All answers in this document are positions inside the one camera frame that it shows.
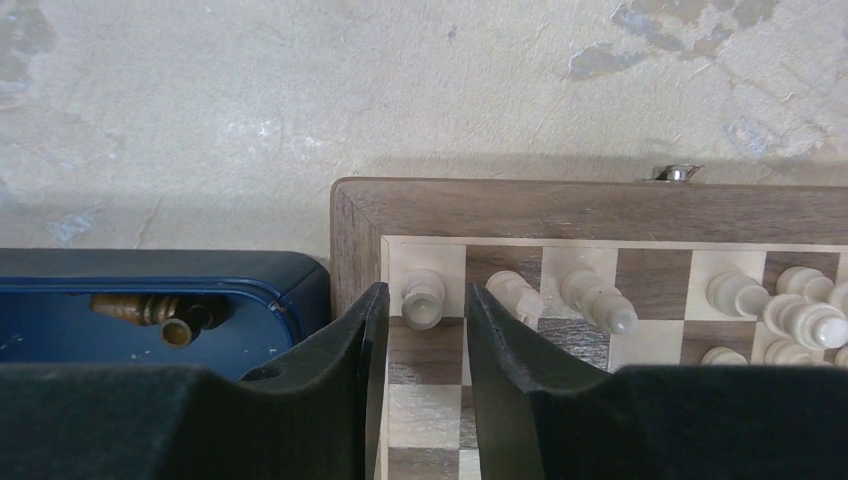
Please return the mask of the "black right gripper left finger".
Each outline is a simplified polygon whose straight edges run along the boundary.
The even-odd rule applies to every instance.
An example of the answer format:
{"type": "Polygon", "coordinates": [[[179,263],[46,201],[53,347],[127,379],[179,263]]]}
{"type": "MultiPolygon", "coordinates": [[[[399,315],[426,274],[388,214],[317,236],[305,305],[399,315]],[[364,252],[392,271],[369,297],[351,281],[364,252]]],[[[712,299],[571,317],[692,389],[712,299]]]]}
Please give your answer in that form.
{"type": "Polygon", "coordinates": [[[188,365],[1,370],[5,479],[371,479],[389,288],[238,381],[188,365]]]}

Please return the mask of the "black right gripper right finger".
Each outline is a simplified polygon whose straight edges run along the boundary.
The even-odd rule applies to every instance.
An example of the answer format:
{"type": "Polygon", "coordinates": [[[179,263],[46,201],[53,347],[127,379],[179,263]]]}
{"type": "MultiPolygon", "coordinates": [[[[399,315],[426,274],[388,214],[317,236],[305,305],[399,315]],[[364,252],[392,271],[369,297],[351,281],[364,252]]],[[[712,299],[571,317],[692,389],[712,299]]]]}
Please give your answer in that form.
{"type": "Polygon", "coordinates": [[[629,366],[559,349],[484,287],[465,317],[485,479],[843,479],[847,373],[629,366]]]}

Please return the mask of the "light chess knight piece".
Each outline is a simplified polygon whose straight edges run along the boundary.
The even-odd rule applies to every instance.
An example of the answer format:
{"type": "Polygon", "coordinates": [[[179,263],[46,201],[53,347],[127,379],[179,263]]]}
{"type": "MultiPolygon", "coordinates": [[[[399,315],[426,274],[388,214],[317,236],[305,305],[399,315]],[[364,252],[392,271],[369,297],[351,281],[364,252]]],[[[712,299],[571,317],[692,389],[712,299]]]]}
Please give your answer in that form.
{"type": "Polygon", "coordinates": [[[517,320],[536,328],[544,312],[544,298],[520,274],[503,270],[494,273],[485,287],[517,320]]]}

